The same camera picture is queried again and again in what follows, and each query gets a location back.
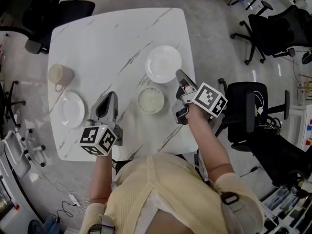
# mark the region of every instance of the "chair wheel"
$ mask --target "chair wheel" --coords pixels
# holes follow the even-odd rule
[[[220,78],[220,79],[218,79],[218,82],[219,82],[219,84],[223,84],[224,83],[224,79]]]

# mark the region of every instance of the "desk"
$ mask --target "desk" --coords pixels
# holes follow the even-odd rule
[[[180,52],[182,70],[195,81],[190,40],[181,9],[109,12],[62,25],[52,33],[48,67],[60,63],[74,70],[75,78],[66,90],[82,97],[87,112],[101,95],[116,92],[117,121],[123,129],[123,146],[112,149],[116,160],[156,153],[182,154],[197,149],[189,126],[177,125],[171,111],[178,89],[176,79],[156,84],[145,74],[147,55],[165,44]],[[155,115],[143,113],[137,105],[137,95],[146,86],[160,89],[165,96],[164,108]],[[60,122],[59,93],[50,82],[48,97],[58,156],[63,160],[95,161],[95,156],[78,146],[80,129],[67,129]]]

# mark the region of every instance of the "hand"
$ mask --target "hand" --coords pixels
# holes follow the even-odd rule
[[[185,116],[187,120],[205,119],[204,111],[194,103],[188,104],[189,112]]]

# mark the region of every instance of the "beige sweater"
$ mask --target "beige sweater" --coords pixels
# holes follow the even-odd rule
[[[227,234],[218,193],[202,182],[196,170],[186,161],[173,155],[155,155],[138,158],[125,165],[116,177],[117,188],[107,202],[91,204],[80,233],[99,223],[98,214],[109,216],[116,233],[133,234],[140,211],[151,193],[158,192],[173,208],[183,225],[195,234]],[[225,174],[215,183],[222,192],[234,192],[248,198],[255,209],[259,224],[263,213],[256,196],[235,174]]]

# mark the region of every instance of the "mug handle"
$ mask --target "mug handle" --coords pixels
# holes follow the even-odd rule
[[[55,84],[55,91],[56,91],[56,92],[60,92],[60,91],[62,91],[62,90],[63,90],[63,88],[64,88],[64,86],[63,86],[63,85],[61,85],[61,86],[62,86],[62,88],[61,88],[60,90],[57,90],[57,85],[58,85],[58,84]]]

